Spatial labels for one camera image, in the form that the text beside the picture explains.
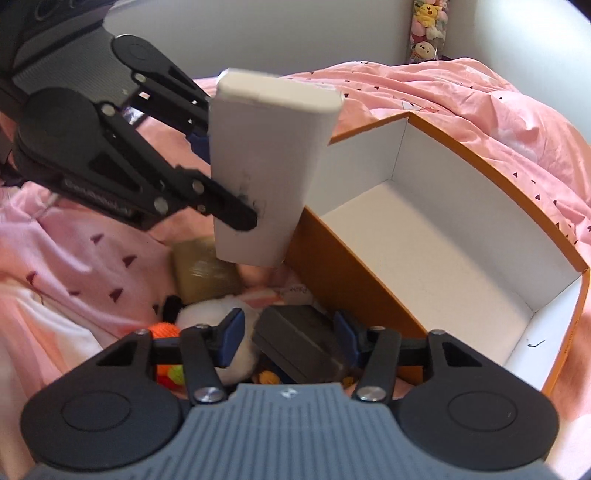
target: open cardboard box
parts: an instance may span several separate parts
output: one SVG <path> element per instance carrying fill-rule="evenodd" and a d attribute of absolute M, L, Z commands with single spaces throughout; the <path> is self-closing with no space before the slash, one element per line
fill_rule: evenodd
<path fill-rule="evenodd" d="M 330 312 L 446 330 L 546 394 L 589 287 L 533 200 L 412 112 L 333 138 L 287 263 Z"/>

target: white wall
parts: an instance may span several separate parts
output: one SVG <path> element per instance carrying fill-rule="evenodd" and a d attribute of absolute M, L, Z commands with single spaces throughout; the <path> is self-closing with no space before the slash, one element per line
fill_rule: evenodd
<path fill-rule="evenodd" d="M 591 23 L 567 0 L 450 0 L 445 55 L 485 63 L 591 142 Z"/>
<path fill-rule="evenodd" d="M 287 74 L 349 60 L 405 61 L 413 0 L 135 0 L 114 34 L 146 38 L 193 77 L 227 67 Z"/>

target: pink blanket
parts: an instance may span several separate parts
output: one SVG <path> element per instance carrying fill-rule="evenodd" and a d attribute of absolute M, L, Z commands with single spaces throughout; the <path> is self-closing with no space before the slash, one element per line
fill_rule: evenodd
<path fill-rule="evenodd" d="M 520 94 L 474 60 L 387 67 L 351 62 L 293 75 L 346 95 L 337 133 L 400 110 L 425 116 L 489 161 L 560 225 L 591 262 L 591 149 L 556 111 Z M 215 81 L 201 85 L 213 93 Z M 172 163 L 207 166 L 178 132 L 150 120 L 142 134 Z M 23 402 L 115 338 L 157 320 L 173 291 L 164 244 L 212 231 L 185 211 L 151 235 L 59 201 L 35 185 L 0 200 L 0 465 L 11 478 L 31 465 L 18 437 Z M 268 281 L 245 270 L 251 284 Z M 554 393 L 563 429 L 550 464 L 574 479 L 591 465 L 591 306 Z"/>

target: ribbed gray surface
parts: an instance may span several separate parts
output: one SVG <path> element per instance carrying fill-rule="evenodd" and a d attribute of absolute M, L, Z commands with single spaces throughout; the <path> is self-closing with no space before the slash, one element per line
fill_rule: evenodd
<path fill-rule="evenodd" d="M 137 90 L 131 70 L 113 54 L 113 35 L 100 27 L 43 57 L 14 77 L 27 94 L 49 87 L 75 90 L 94 103 L 121 107 Z"/>
<path fill-rule="evenodd" d="M 290 388 L 295 395 L 284 395 Z M 135 466 L 83 474 L 40 466 L 27 476 L 27 480 L 365 478 L 557 480 L 542 462 L 501 473 L 468 472 L 441 463 L 406 439 L 385 406 L 350 400 L 338 384 L 241 385 L 236 397 L 224 404 L 192 409 L 175 439 Z"/>

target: pink plush toy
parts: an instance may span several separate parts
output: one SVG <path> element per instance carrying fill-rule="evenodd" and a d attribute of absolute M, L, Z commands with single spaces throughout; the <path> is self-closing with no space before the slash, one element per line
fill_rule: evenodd
<path fill-rule="evenodd" d="M 423 27 L 421 22 L 417 21 L 415 18 L 413 18 L 413 24 L 410 31 L 415 37 L 424 37 L 427 34 L 425 27 Z"/>
<path fill-rule="evenodd" d="M 447 7 L 448 7 L 448 0 L 436 0 L 436 5 L 441 7 L 441 11 L 439 12 L 439 16 L 437 17 L 438 20 L 447 23 Z"/>

